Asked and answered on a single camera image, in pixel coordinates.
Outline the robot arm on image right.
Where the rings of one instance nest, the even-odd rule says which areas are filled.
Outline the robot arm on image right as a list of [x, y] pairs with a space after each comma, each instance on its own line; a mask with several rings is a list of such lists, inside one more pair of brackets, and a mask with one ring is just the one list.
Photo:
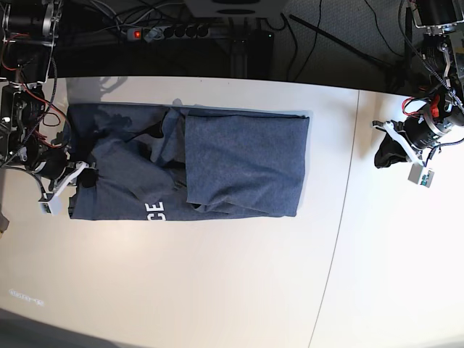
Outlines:
[[385, 136], [376, 168], [400, 162], [427, 165], [444, 147], [441, 138], [463, 126], [463, 7], [459, 1], [401, 1], [398, 24], [407, 63], [417, 57], [428, 73], [421, 95], [402, 103], [404, 120], [374, 121]]

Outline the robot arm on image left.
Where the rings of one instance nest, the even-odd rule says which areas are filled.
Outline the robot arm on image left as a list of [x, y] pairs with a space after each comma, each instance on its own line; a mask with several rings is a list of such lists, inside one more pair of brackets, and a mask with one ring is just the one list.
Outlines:
[[92, 166], [75, 161], [72, 126], [55, 105], [54, 48], [63, 1], [3, 1], [1, 10], [1, 168], [37, 182], [50, 204]]

